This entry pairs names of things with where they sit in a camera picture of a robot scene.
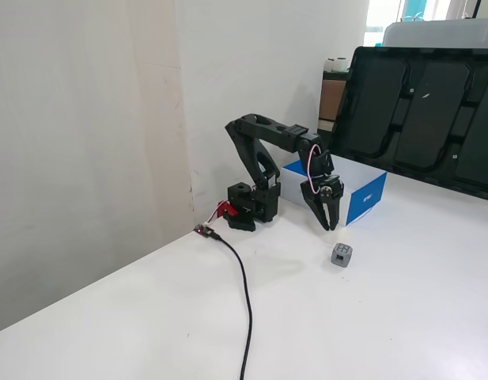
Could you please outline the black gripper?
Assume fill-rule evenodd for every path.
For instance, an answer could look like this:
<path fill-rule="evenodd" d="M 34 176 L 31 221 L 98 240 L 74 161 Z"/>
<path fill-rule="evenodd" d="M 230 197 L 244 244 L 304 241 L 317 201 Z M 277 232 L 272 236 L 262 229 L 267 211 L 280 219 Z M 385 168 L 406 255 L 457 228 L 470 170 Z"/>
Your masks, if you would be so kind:
<path fill-rule="evenodd" d="M 336 174 L 308 178 L 301 183 L 305 203 L 326 231 L 334 230 L 339 223 L 340 199 L 343 192 L 344 184 Z M 329 222 L 323 203 L 327 205 Z"/>

